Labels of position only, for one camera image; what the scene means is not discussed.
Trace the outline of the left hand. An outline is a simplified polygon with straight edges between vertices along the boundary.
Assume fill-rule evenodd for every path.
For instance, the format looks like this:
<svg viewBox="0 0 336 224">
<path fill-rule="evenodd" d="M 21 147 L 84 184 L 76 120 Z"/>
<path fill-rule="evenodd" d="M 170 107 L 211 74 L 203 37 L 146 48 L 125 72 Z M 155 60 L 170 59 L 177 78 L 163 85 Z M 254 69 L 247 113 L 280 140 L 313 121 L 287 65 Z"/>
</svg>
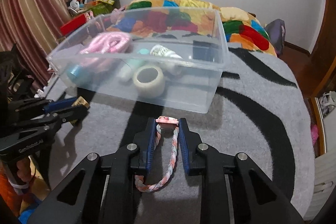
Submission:
<svg viewBox="0 0 336 224">
<path fill-rule="evenodd" d="M 32 180 L 31 167 L 30 167 L 30 158 L 25 157 L 24 159 L 17 162 L 17 175 L 25 183 L 30 184 Z"/>
</svg>

